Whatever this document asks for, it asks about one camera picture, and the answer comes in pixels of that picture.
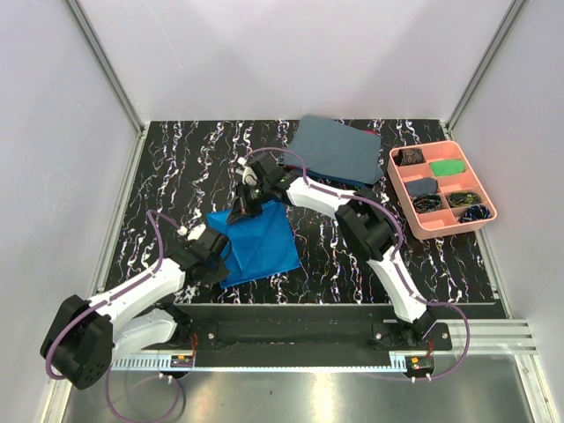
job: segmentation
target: green object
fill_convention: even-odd
[[[437,177],[449,176],[451,174],[461,174],[464,170],[466,170],[466,165],[461,160],[441,160],[431,163],[431,170]]]

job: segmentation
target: gray fabric piece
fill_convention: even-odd
[[[405,189],[409,197],[420,197],[435,194],[439,188],[439,182],[433,178],[422,178],[417,181],[405,183]]]
[[[383,177],[378,167],[380,137],[356,130],[332,119],[304,116],[288,150],[299,154],[308,170],[331,177],[369,185]],[[283,163],[300,167],[285,154]]]

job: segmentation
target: pink compartment tray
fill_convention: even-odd
[[[404,148],[419,148],[423,152],[425,163],[410,166],[397,166],[394,158]],[[445,159],[458,159],[464,162],[465,170],[461,174],[451,176],[435,177],[431,171],[430,163]],[[388,175],[397,193],[399,203],[404,209],[405,217],[412,229],[413,235],[419,240],[428,240],[439,236],[462,234],[464,232],[477,231],[483,225],[497,218],[492,200],[487,195],[474,170],[468,163],[466,156],[460,146],[454,141],[439,141],[437,143],[408,145],[406,147],[394,148],[390,152],[388,163]],[[421,178],[432,177],[438,181],[439,190],[437,194],[441,197],[441,208],[430,213],[417,213],[413,208],[412,200],[407,193],[404,183]],[[466,212],[468,207],[450,208],[446,196],[452,192],[471,191],[482,198],[482,203],[490,212],[489,219],[477,220],[475,222],[458,223],[459,218]]]

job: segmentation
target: marble-patterned surface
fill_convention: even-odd
[[[345,120],[382,137],[380,166],[390,149],[444,139],[438,121]],[[122,283],[157,258],[146,211],[156,209],[188,228],[208,212],[228,208],[234,193],[233,164],[252,148],[288,145],[298,121],[153,122],[137,170],[117,243],[107,289]],[[375,191],[404,226],[402,255],[415,284],[428,299],[490,302],[486,270],[474,234],[429,241],[413,238],[386,175]],[[301,267],[229,289],[189,286],[179,303],[383,303],[387,295],[376,275],[351,255],[333,221],[312,211],[288,208]],[[160,225],[168,247],[177,242]]]

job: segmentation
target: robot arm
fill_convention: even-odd
[[[75,317],[97,306],[56,346],[51,361],[80,390],[92,386],[112,362],[130,353],[158,343],[168,343],[171,347],[186,344],[190,321],[174,305],[161,305],[146,315],[136,316],[188,283],[199,281],[209,286],[224,280],[228,270],[220,254],[227,243],[225,235],[205,225],[197,226],[190,232],[188,241],[165,258],[154,273],[152,266],[117,288],[88,300],[71,296],[59,308],[41,346],[41,356],[47,358],[55,339]],[[144,283],[133,287],[147,276],[150,277]]]
[[[416,299],[422,296],[401,257],[392,254],[397,242],[393,226],[376,207],[358,201],[358,197],[377,201],[371,189],[350,191],[306,183],[279,167],[270,154],[241,163],[239,173],[242,181],[227,223],[258,216],[261,204],[270,200],[307,207],[335,219],[347,247],[376,272],[397,318],[409,333],[407,337],[420,340],[430,330],[434,319],[427,306]],[[224,280],[228,270],[221,253],[228,241],[225,235],[205,225],[197,226],[190,232],[188,242],[168,255],[158,271],[148,269],[86,301],[77,295],[68,298],[51,324],[41,355],[46,358],[57,337],[87,310],[92,313],[55,346],[50,363],[80,390],[92,386],[112,362],[130,353],[158,343],[173,348],[186,344],[190,319],[174,305],[161,305],[148,314],[139,314],[188,283],[199,281],[209,286]],[[136,285],[141,278],[146,278],[145,282]]]
[[[238,173],[242,178],[229,223],[259,215],[261,203],[270,200],[306,207],[335,219],[347,247],[358,259],[366,261],[382,282],[397,318],[412,325],[416,338],[427,332],[434,320],[429,317],[427,306],[416,299],[423,297],[403,260],[400,256],[392,256],[397,245],[393,226],[381,211],[350,198],[365,197],[378,202],[371,189],[351,191],[312,181],[306,183],[303,178],[279,167],[269,153],[263,153],[249,163],[240,160],[239,164]]]

